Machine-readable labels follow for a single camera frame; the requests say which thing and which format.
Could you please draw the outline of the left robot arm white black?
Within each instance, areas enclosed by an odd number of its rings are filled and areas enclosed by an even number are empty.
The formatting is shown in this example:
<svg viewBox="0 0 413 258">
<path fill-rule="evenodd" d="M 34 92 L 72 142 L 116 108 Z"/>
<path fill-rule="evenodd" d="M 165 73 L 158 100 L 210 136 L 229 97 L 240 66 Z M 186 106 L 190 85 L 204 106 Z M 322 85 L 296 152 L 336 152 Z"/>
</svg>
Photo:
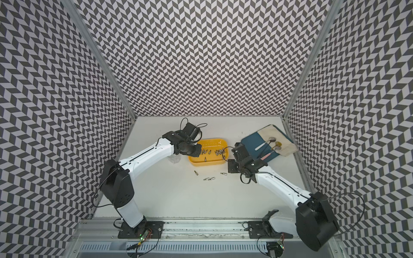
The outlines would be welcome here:
<svg viewBox="0 0 413 258">
<path fill-rule="evenodd" d="M 145 220 L 134 199 L 137 178 L 172 155 L 198 158 L 202 150 L 201 138 L 201 128 L 187 123 L 183 129 L 165 133 L 156 143 L 129 158 L 105 162 L 99 189 L 130 228 L 137 228 Z"/>
</svg>

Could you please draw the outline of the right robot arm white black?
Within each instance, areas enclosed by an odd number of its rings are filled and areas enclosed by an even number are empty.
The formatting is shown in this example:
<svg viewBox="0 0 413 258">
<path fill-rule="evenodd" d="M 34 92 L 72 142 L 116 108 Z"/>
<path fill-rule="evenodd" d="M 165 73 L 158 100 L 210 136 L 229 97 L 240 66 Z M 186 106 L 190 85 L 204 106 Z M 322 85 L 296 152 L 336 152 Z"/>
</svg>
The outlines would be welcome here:
<svg viewBox="0 0 413 258">
<path fill-rule="evenodd" d="M 320 250 L 338 232 L 339 225 L 326 195 L 311 193 L 292 184 L 276 173 L 265 161 L 254 159 L 242 143 L 231 150 L 228 172 L 240 174 L 261 185 L 282 199 L 294 212 L 295 218 L 284 218 L 275 209 L 262 218 L 265 236 L 274 238 L 287 233 L 299 237 L 311 250 Z"/>
</svg>

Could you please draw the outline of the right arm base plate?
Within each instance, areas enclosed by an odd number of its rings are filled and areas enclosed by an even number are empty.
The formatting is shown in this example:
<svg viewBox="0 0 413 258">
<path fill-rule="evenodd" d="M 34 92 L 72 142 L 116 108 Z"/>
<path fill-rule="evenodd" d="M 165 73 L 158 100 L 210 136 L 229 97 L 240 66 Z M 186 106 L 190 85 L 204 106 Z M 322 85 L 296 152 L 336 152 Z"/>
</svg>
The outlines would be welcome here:
<svg viewBox="0 0 413 258">
<path fill-rule="evenodd" d="M 286 239 L 293 238 L 291 234 L 274 231 L 269 223 L 263 221 L 247 221 L 243 227 L 248 232 L 250 239 L 279 239 L 282 236 Z"/>
</svg>

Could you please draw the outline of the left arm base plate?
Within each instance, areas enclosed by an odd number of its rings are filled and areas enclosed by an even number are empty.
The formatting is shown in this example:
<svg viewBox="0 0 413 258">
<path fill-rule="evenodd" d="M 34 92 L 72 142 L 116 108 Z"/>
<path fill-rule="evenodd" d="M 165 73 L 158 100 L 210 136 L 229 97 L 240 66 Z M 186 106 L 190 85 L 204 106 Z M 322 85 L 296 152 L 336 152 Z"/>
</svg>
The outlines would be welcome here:
<svg viewBox="0 0 413 258">
<path fill-rule="evenodd" d="M 131 228 L 126 222 L 122 222 L 118 232 L 118 239 L 140 239 L 146 231 L 149 231 L 151 239 L 160 239 L 164 221 L 141 221 L 136 227 Z"/>
</svg>

